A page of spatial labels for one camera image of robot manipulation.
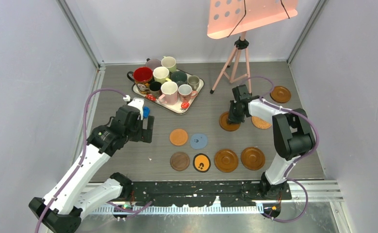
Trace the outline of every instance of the pink mug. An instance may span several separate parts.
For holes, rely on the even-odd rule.
[[[178,86],[175,82],[165,82],[160,88],[162,95],[159,97],[160,103],[175,104],[178,101]]]
[[[197,96],[197,91],[194,91],[191,86],[187,84],[182,84],[179,86],[178,89],[180,100],[184,102],[189,102],[189,100],[193,99]]]

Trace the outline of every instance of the wooden saucer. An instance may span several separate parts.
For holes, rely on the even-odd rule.
[[[175,129],[170,133],[170,142],[175,146],[183,146],[186,142],[189,136],[187,135],[187,132],[182,129]]]
[[[262,168],[266,162],[263,152],[256,147],[248,147],[244,149],[240,159],[247,169],[254,171]]]
[[[270,97],[278,103],[287,103],[292,97],[292,93],[284,86],[275,86],[275,89],[270,93]]]
[[[219,124],[222,129],[232,132],[237,130],[240,127],[240,124],[228,124],[227,119],[229,117],[229,112],[223,113],[219,118]]]
[[[219,150],[214,156],[214,165],[220,171],[232,172],[237,168],[238,164],[237,155],[229,149]]]
[[[189,164],[190,164],[189,155],[187,155],[184,152],[176,152],[172,155],[172,157],[170,157],[170,165],[176,171],[186,170]]]

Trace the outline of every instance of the mug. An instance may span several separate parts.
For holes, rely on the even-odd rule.
[[[160,95],[162,95],[162,91],[160,90],[161,87],[162,87],[162,84],[160,82],[152,82],[149,85],[150,93],[154,97],[156,97],[156,99],[158,99],[160,97]]]
[[[156,82],[164,84],[166,81],[171,81],[169,79],[170,71],[166,67],[157,67],[153,71],[153,77]]]
[[[178,86],[187,84],[187,74],[183,71],[176,71],[170,76],[170,79],[177,83]]]
[[[197,91],[197,89],[200,86],[200,78],[198,76],[195,76],[195,75],[190,76],[187,79],[187,84],[189,84],[189,86],[191,86],[193,90]]]
[[[162,66],[162,62],[157,60],[157,59],[146,59],[146,64],[145,64],[146,67],[150,68],[151,70],[154,70],[156,69],[157,67],[161,67]]]
[[[189,100],[197,96],[197,91],[194,91],[192,87],[187,84],[183,84],[179,86],[178,92],[179,92],[180,100],[183,103],[189,102]]]
[[[160,88],[162,95],[159,97],[160,103],[175,104],[178,100],[178,86],[175,82],[165,82]]]
[[[174,57],[163,57],[162,66],[166,67],[170,72],[176,71],[176,59]]]
[[[140,93],[144,95],[149,93],[148,86],[153,81],[153,71],[150,68],[140,67],[134,72],[129,71],[127,72],[127,77],[136,84]]]

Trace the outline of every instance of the round coaster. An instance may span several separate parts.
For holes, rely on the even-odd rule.
[[[187,155],[184,152],[176,152],[172,155],[172,157],[170,157],[170,165],[176,171],[186,170],[189,164],[190,164],[189,155]]]
[[[207,146],[207,136],[202,133],[195,133],[190,138],[190,146],[195,149],[203,149]]]
[[[237,130],[240,127],[240,124],[228,124],[227,123],[228,116],[229,116],[229,112],[225,112],[220,116],[219,118],[220,127],[222,127],[222,129],[229,132]]]
[[[210,169],[210,159],[205,154],[197,154],[193,158],[193,167],[196,171],[206,172]]]
[[[251,118],[252,118],[253,125],[259,129],[266,130],[272,127],[272,124],[270,124],[267,121],[262,120],[261,118],[258,118],[257,116],[252,116]]]
[[[237,155],[229,149],[219,150],[214,156],[214,165],[220,171],[232,172],[237,168],[238,164]]]
[[[292,93],[284,86],[275,86],[275,89],[270,93],[270,97],[278,103],[287,103],[292,97]]]
[[[189,136],[187,132],[182,129],[175,129],[170,133],[170,142],[175,146],[182,146],[187,142]]]
[[[240,156],[242,164],[250,170],[259,170],[266,161],[263,152],[256,147],[248,147],[242,151]]]

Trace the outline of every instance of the dark green mug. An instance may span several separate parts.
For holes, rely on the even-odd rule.
[[[173,72],[170,76],[170,79],[174,81],[177,84],[177,86],[187,84],[187,74],[186,72],[180,70]]]

